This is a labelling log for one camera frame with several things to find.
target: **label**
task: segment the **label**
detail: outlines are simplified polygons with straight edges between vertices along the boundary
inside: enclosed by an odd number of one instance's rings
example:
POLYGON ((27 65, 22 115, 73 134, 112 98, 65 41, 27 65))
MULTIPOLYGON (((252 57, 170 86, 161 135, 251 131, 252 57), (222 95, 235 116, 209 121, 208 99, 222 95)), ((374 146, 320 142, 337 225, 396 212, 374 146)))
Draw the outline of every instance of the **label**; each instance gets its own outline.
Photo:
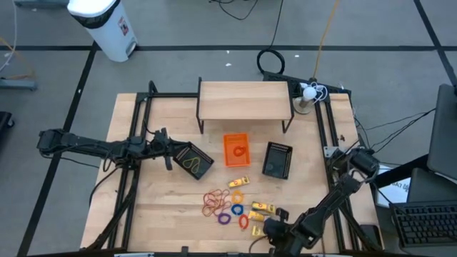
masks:
POLYGON ((276 207, 273 204, 252 202, 252 209, 257 211, 266 211, 272 214, 276 213, 276 207))
POLYGON ((238 179, 235 179, 232 182, 229 182, 228 183, 228 187, 229 188, 233 188, 233 187, 236 187, 236 186, 242 186, 242 185, 246 185, 246 184, 249 184, 248 176, 244 176, 243 178, 238 178, 238 179))
POLYGON ((266 220, 266 217, 255 211, 249 211, 248 219, 253 220, 253 221, 262 221, 263 222, 266 220))
POLYGON ((263 232, 262 228, 254 226, 252 227, 252 236, 265 236, 265 233, 263 232))
POLYGON ((121 28, 122 34, 124 36, 127 35, 127 33, 129 32, 129 26, 127 26, 127 22, 123 16, 121 16, 117 24, 119 25, 119 28, 121 28))

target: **orange basket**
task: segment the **orange basket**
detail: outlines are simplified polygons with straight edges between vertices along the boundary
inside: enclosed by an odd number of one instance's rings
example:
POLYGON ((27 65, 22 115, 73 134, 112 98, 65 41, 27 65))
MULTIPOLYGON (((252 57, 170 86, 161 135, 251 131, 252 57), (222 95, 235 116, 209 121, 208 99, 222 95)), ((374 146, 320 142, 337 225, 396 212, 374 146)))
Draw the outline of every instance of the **orange basket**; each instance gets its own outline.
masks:
POLYGON ((224 159, 227 167, 251 165, 247 133, 224 135, 224 159))

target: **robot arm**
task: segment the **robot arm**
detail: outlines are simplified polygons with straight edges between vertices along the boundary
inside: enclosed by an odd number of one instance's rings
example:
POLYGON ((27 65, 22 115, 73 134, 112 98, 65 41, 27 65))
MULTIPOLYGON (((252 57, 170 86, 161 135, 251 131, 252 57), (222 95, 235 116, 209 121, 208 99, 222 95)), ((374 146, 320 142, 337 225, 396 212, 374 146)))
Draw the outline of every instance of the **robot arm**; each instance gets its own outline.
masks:
MULTIPOLYGON (((301 248, 313 248, 322 238, 326 220, 338 211, 343 202, 357 192, 360 187, 371 182, 379 170, 379 162, 364 149, 354 149, 346 155, 342 151, 335 151, 329 159, 330 167, 340 174, 333 190, 315 207, 302 213, 293 224, 284 222, 288 218, 287 211, 278 209, 277 214, 281 220, 269 218, 265 221, 263 232, 268 236, 271 245, 275 246, 273 255, 278 257, 298 256, 301 248), (360 173, 363 180, 354 178, 355 173, 360 173)), ((371 249, 381 250, 374 246, 366 236, 357 230, 362 242, 371 249)))
POLYGON ((170 156, 190 142, 178 142, 169 138, 166 129, 155 131, 154 139, 148 142, 140 136, 132 136, 124 141, 105 142, 84 138, 61 129, 49 129, 39 134, 37 148, 43 155, 70 151, 90 156, 111 159, 116 165, 131 167, 136 161, 163 156, 166 168, 172 169, 170 156))

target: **keyboard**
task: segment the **keyboard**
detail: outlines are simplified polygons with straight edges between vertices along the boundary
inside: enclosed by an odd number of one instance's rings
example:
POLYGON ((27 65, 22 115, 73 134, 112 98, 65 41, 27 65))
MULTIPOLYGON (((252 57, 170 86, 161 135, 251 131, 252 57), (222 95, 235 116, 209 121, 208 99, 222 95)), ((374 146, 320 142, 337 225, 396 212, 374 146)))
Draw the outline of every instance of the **keyboard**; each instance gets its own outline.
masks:
POLYGON ((401 246, 457 246, 457 201, 395 203, 390 208, 401 246))

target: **white trash can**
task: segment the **white trash can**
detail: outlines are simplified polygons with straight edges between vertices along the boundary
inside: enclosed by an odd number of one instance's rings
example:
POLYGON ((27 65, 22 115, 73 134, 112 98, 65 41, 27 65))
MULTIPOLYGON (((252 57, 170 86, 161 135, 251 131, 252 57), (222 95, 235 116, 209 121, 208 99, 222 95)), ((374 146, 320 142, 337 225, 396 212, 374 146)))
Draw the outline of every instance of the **white trash can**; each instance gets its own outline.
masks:
POLYGON ((109 59, 129 59, 138 41, 121 0, 70 0, 67 9, 109 59))

